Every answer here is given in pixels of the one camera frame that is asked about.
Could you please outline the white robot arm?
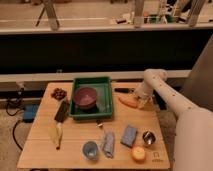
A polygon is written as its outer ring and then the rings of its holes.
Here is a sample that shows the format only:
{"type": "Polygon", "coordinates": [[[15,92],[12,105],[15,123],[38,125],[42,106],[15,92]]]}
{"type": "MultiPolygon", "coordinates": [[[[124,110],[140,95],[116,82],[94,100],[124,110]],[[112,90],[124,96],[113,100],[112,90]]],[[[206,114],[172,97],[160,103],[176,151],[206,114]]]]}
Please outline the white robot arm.
{"type": "Polygon", "coordinates": [[[173,171],[213,171],[213,112],[166,83],[164,69],[146,69],[134,93],[145,104],[156,91],[177,116],[173,171]]]}

